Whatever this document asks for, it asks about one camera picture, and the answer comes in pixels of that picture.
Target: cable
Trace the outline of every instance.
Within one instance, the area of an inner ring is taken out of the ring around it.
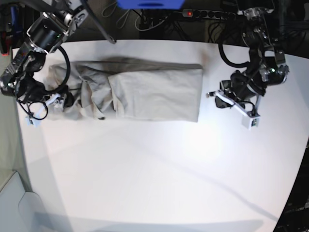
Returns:
[[[238,24],[236,24],[232,29],[229,27],[229,25],[225,28],[224,31],[224,40],[228,39],[228,38],[232,38],[234,41],[234,44],[237,43],[236,38],[234,38],[235,33],[237,33],[237,35],[240,35],[241,33],[241,29],[238,27]]]
[[[226,57],[225,53],[224,53],[224,50],[223,50],[223,37],[225,36],[226,34],[226,30],[227,30],[228,27],[225,28],[224,30],[224,33],[222,33],[219,37],[219,43],[218,43],[218,47],[219,47],[219,52],[220,52],[220,56],[221,56],[221,59],[229,66],[233,67],[233,68],[237,68],[237,69],[240,69],[240,68],[247,68],[248,65],[250,64],[249,62],[245,62],[245,63],[241,63],[241,64],[235,64],[235,63],[232,63],[231,61],[229,61],[229,59]]]
[[[217,33],[215,33],[215,35],[213,36],[213,38],[215,39],[214,42],[217,44],[220,38],[220,35],[222,33],[222,31],[224,31],[225,27],[223,28],[221,25],[219,25],[219,27],[221,28],[220,30],[217,31]]]
[[[112,8],[112,11],[111,11],[109,14],[105,15],[106,11],[107,11],[108,9],[110,9],[110,8]],[[115,2],[113,2],[112,4],[106,6],[106,7],[102,10],[101,15],[102,15],[103,18],[111,17],[112,14],[115,12],[116,9],[117,9],[117,1],[115,1]],[[127,11],[117,20],[117,22],[116,22],[116,27],[117,27],[118,29],[122,29],[122,28],[125,26],[125,24],[126,24],[126,22],[127,22],[127,19],[128,19],[129,15],[130,15],[130,13],[131,13],[131,10],[127,10]],[[121,20],[122,20],[123,18],[125,18],[125,19],[124,19],[123,23],[119,26],[119,23],[121,22]]]
[[[46,111],[46,114],[45,114],[44,117],[42,117],[42,118],[37,118],[37,117],[33,116],[33,113],[30,111],[30,107],[31,107],[31,105],[34,104],[34,103],[41,103],[41,104],[44,106],[45,111]],[[42,102],[42,101],[33,101],[33,102],[31,102],[29,105],[27,105],[27,107],[28,107],[29,116],[30,116],[31,118],[35,119],[35,120],[42,121],[42,120],[46,119],[47,116],[48,116],[48,107],[47,107],[46,103],[44,103],[44,102]]]
[[[178,25],[181,33],[183,34],[183,36],[186,38],[187,41],[192,41],[192,39],[190,38],[190,36],[184,32],[183,28],[180,26],[179,22],[176,21],[176,24]]]
[[[19,84],[20,81],[21,81],[20,79],[17,80],[16,86]],[[46,103],[41,102],[41,101],[32,102],[30,105],[27,105],[28,110],[26,110],[26,109],[23,107],[21,101],[18,99],[18,96],[17,96],[17,92],[16,92],[16,91],[14,92],[14,95],[15,95],[15,99],[16,99],[17,103],[20,105],[20,107],[23,109],[23,111],[29,116],[29,118],[33,118],[33,119],[38,120],[38,121],[41,121],[41,120],[47,118],[47,116],[48,116],[48,107],[47,107]],[[31,106],[33,103],[42,103],[42,104],[43,104],[43,106],[44,106],[44,108],[45,108],[45,110],[46,110],[46,115],[45,115],[43,118],[36,118],[36,117],[33,116],[33,113],[30,111],[30,106]]]
[[[133,10],[133,9],[132,9],[132,11],[133,11],[134,13],[138,14],[138,15],[140,16],[141,20],[143,20],[143,21],[144,21],[144,18],[141,16],[141,14],[140,14],[140,13],[138,13],[136,10]]]
[[[300,43],[298,44],[298,46],[294,49],[293,52],[296,52],[300,47],[301,45],[303,44],[304,40],[305,40],[305,37],[306,37],[307,33],[304,34],[303,38],[301,39]]]
[[[174,27],[174,30],[177,32],[177,34],[179,35],[179,37],[182,39],[182,40],[188,40],[181,32],[180,28],[175,24],[175,22],[172,22],[172,25]]]
[[[108,14],[108,15],[105,15],[104,13],[105,13],[109,8],[111,8],[111,7],[112,7],[111,13]],[[117,8],[117,1],[113,2],[112,4],[109,4],[108,6],[106,6],[106,7],[102,10],[102,12],[101,12],[102,17],[103,17],[103,18],[111,17],[112,14],[114,14],[116,8]]]
[[[214,22],[214,23],[211,23],[209,26],[208,26],[208,43],[212,42],[214,43],[214,41],[212,40],[212,34],[214,33],[214,31],[219,27],[219,25],[221,24],[221,19],[219,22]]]
[[[93,22],[95,23],[95,25],[97,26],[97,28],[99,29],[99,31],[102,33],[102,35],[104,36],[104,38],[109,41],[112,44],[116,43],[116,40],[114,38],[112,38],[104,29],[104,27],[100,24],[98,18],[96,17],[96,15],[93,13],[93,11],[91,10],[91,8],[89,7],[88,3],[86,0],[80,0],[82,5],[84,6],[84,8],[86,9],[86,11],[88,12],[89,16],[92,18]]]
[[[243,43],[244,43],[247,47],[249,47],[248,44],[247,44],[247,42],[245,41],[245,38],[243,37],[243,32],[241,33],[241,37],[242,37]]]
[[[238,102],[238,104],[251,104],[252,105],[252,114],[253,114],[253,116],[256,115],[255,105],[251,101],[243,101],[243,102],[240,101],[240,102]]]
[[[63,82],[57,87],[55,88],[54,90],[45,90],[44,91],[44,94],[55,94],[55,93],[58,93],[60,92],[67,84],[68,82],[68,79],[70,77],[70,74],[71,74],[71,64],[70,64],[70,60],[69,60],[69,57],[68,57],[68,54],[66,53],[66,51],[63,49],[63,47],[59,46],[59,51],[62,53],[65,61],[66,61],[66,65],[67,65],[67,72],[66,72],[66,76],[63,80]]]
[[[241,64],[232,63],[231,61],[228,60],[228,58],[226,57],[226,55],[225,55],[225,53],[224,53],[222,41],[219,41],[218,46],[219,46],[219,52],[220,52],[221,59],[222,59],[228,66],[231,66],[231,67],[237,68],[237,69],[241,69],[241,68],[247,68],[248,65],[250,64],[249,62],[245,62],[245,63],[241,63]]]
[[[139,29],[139,28],[138,28],[138,26],[136,25],[136,23],[137,23],[137,21],[138,21],[139,18],[140,18],[140,17],[137,17],[137,19],[135,20],[135,23],[134,23],[134,26],[135,26],[136,30],[138,30],[138,31],[149,31],[149,30],[152,30],[152,29],[154,29],[154,28],[157,28],[157,27],[161,26],[161,25],[166,21],[166,19],[168,18],[168,16],[166,16],[161,22],[159,22],[159,23],[156,24],[155,26],[152,26],[152,27],[147,28],[147,29]]]

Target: black cable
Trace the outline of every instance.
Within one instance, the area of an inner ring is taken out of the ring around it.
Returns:
[[[70,60],[69,60],[68,54],[63,49],[63,47],[60,46],[58,49],[62,53],[62,55],[63,55],[63,57],[64,57],[64,59],[66,61],[66,65],[67,65],[66,76],[65,76],[63,82],[57,88],[55,88],[54,90],[50,90],[50,91],[44,90],[44,94],[55,94],[55,93],[60,92],[66,86],[66,84],[68,82],[68,79],[70,77],[70,74],[71,74],[71,64],[70,64]]]
[[[217,26],[215,26],[211,31],[210,31],[210,28],[213,26],[213,25],[215,25],[215,24],[217,24]],[[219,22],[215,22],[215,23],[211,23],[210,25],[209,25],[209,27],[208,27],[208,43],[211,41],[212,43],[214,43],[214,41],[212,40],[212,34],[214,33],[214,31],[220,26],[220,24],[221,24],[221,19],[220,19],[220,21]]]
[[[132,11],[133,11],[134,13],[136,13],[136,14],[141,18],[142,22],[144,21],[144,18],[143,18],[143,16],[141,16],[140,13],[138,13],[136,10],[133,10],[133,9],[132,9]]]
[[[34,103],[41,103],[41,104],[44,106],[45,111],[46,111],[46,114],[45,114],[44,117],[42,117],[42,118],[37,118],[37,117],[34,117],[34,116],[33,116],[33,113],[30,111],[30,107],[31,107],[31,105],[34,104]],[[31,102],[29,105],[27,105],[27,107],[28,107],[28,112],[29,112],[28,115],[29,115],[31,118],[34,118],[35,120],[42,121],[42,120],[46,119],[47,116],[48,116],[48,107],[47,107],[46,103],[44,103],[44,102],[42,102],[42,101],[33,101],[33,102]]]
[[[28,102],[29,97],[31,96],[32,93],[38,91],[37,86],[33,86],[28,93],[25,95],[23,102]]]
[[[225,31],[223,33],[224,38],[222,41],[227,40],[228,38],[232,38],[234,41],[234,44],[236,43],[236,39],[234,38],[234,34],[237,32],[238,35],[240,35],[241,31],[238,27],[238,25],[235,25],[233,28],[230,28],[228,25],[225,28]]]
[[[99,31],[101,32],[101,34],[104,36],[104,38],[109,41],[112,44],[116,43],[116,40],[114,38],[112,38],[104,29],[104,27],[100,24],[98,18],[96,17],[96,15],[93,13],[92,9],[90,8],[90,6],[87,3],[87,0],[80,0],[82,5],[84,6],[84,8],[86,9],[86,11],[88,12],[90,18],[92,18],[93,22],[95,23],[95,25],[97,26],[97,28],[99,29]]]
[[[256,115],[256,108],[255,105],[251,101],[240,101],[238,104],[251,104],[252,105],[252,114],[253,116]]]
[[[248,65],[250,64],[250,62],[245,62],[245,63],[241,63],[241,64],[235,64],[235,63],[232,63],[231,61],[229,61],[229,59],[226,57],[225,53],[224,53],[224,50],[223,50],[223,38],[226,34],[226,30],[228,30],[228,26],[225,28],[224,32],[220,35],[219,37],[219,43],[218,43],[218,47],[219,47],[219,52],[220,52],[220,56],[221,56],[221,59],[229,66],[233,67],[233,68],[237,68],[237,69],[240,69],[240,68],[247,68]]]
[[[184,35],[184,37],[187,39],[187,41],[192,41],[192,39],[190,38],[190,36],[184,32],[183,28],[180,26],[179,22],[176,21],[176,24],[178,25],[178,27],[180,28],[180,31],[182,32],[182,34]]]
[[[224,31],[224,29],[225,28],[223,28],[221,25],[219,25],[220,26],[220,30],[218,30],[217,31],[217,33],[215,33],[215,35],[213,36],[213,38],[214,38],[214,42],[217,44],[218,43],[218,41],[219,41],[219,38],[220,38],[220,35],[221,35],[221,33]]]
[[[176,24],[175,24],[174,22],[172,22],[172,25],[173,25],[175,31],[178,33],[179,37],[180,37],[182,40],[186,40],[186,38],[181,34],[180,29],[176,26]]]
[[[28,107],[28,110],[26,110],[26,109],[23,107],[21,101],[18,99],[18,96],[17,96],[17,92],[16,92],[16,91],[14,92],[14,95],[15,95],[15,99],[16,99],[17,103],[20,105],[20,107],[23,109],[23,111],[29,116],[29,118],[33,118],[33,119],[38,120],[38,121],[41,121],[41,120],[47,118],[47,116],[48,116],[48,107],[47,107],[46,103],[41,102],[41,101],[32,102],[29,106],[27,106],[27,107]],[[32,113],[32,112],[30,111],[30,109],[29,109],[29,107],[30,107],[33,103],[42,103],[42,104],[43,104],[43,106],[44,106],[44,108],[45,108],[45,110],[46,110],[46,115],[45,115],[43,118],[37,118],[37,117],[34,117],[34,116],[33,116],[33,113]]]
[[[304,40],[305,40],[305,37],[306,37],[307,33],[304,34],[303,38],[301,39],[300,43],[298,44],[298,46],[294,49],[293,52],[296,52],[300,47],[301,45],[304,43]]]

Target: folded fabric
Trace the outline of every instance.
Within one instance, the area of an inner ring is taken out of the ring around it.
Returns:
[[[49,68],[44,84],[56,88],[64,79],[65,64]],[[72,107],[49,118],[185,120],[197,122],[203,70],[195,64],[159,63],[133,58],[71,63],[67,85],[75,97]]]

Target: floor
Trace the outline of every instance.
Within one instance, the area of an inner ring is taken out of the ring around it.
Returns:
[[[10,57],[0,56],[0,73],[9,64]],[[18,114],[14,98],[0,94],[0,186],[12,171],[18,171],[26,191],[31,191],[24,162]]]

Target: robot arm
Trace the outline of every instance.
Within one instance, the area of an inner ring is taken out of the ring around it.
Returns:
[[[249,47],[250,61],[242,64],[232,63],[227,59],[223,50],[223,41],[219,42],[219,52],[224,62],[234,68],[247,68],[246,71],[235,71],[230,80],[222,81],[220,89],[210,92],[207,97],[215,97],[218,108],[236,108],[243,115],[242,123],[248,129],[257,127],[260,116],[257,112],[261,97],[265,95],[266,88],[284,83],[289,72],[285,63],[285,55],[276,41],[271,41],[265,14],[274,9],[272,1],[238,0],[239,13],[247,18],[244,32]],[[266,57],[266,51],[274,52],[273,57]],[[256,97],[256,103],[250,101]],[[245,105],[253,106],[251,111],[245,110]]]
[[[60,103],[61,108],[70,107],[73,104],[73,96],[66,85],[70,76],[70,61],[60,45],[76,31],[87,16],[88,12],[81,5],[55,13],[42,13],[28,29],[26,41],[0,76],[1,93],[16,98],[28,114],[30,123],[43,119],[37,118],[30,111],[29,107],[33,103],[40,102],[44,108],[47,108],[46,103],[52,103],[50,99]],[[45,56],[57,49],[63,54],[67,64],[66,77],[56,89],[46,90],[44,84],[34,80],[33,76],[44,66]],[[22,104],[27,105],[28,109],[26,110]]]

